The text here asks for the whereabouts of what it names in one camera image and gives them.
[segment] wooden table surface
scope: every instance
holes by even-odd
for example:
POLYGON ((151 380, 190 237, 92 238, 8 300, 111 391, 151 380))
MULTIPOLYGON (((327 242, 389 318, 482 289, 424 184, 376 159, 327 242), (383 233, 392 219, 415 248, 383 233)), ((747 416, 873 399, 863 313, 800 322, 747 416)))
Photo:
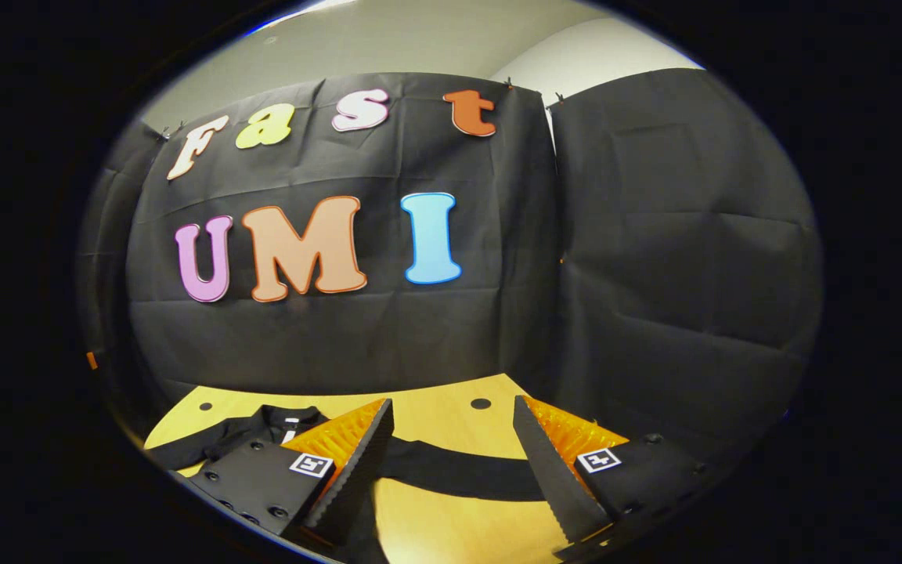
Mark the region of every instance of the wooden table surface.
MULTIPOLYGON (((394 436, 488 457, 526 458, 513 431, 514 397, 525 393, 509 376, 355 396, 277 396, 198 386, 148 436, 150 449, 216 425, 248 417, 260 406, 319 408, 336 418, 380 397, 390 397, 394 436), (472 400, 491 403, 484 410, 472 400), (202 403, 211 408, 201 410, 202 403)), ((196 474, 200 464, 180 474, 196 474)), ((379 479, 373 488, 378 536, 391 564, 555 564, 565 535, 547 502, 498 502, 447 496, 379 479)))

